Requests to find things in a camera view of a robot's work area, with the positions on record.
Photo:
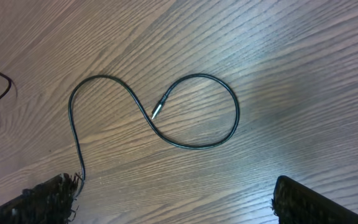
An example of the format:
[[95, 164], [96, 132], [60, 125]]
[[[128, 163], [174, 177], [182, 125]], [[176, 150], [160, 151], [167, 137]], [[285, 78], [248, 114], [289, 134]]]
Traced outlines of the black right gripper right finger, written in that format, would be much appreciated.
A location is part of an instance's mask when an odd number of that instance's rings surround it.
[[358, 214], [285, 175], [276, 181], [272, 210], [279, 224], [358, 224]]

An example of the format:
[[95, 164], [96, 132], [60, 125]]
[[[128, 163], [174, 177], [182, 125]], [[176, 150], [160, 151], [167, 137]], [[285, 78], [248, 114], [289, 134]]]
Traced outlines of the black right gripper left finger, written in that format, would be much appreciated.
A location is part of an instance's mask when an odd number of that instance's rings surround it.
[[72, 208], [81, 177], [62, 173], [24, 189], [20, 196], [0, 206], [0, 224], [67, 224], [77, 210]]

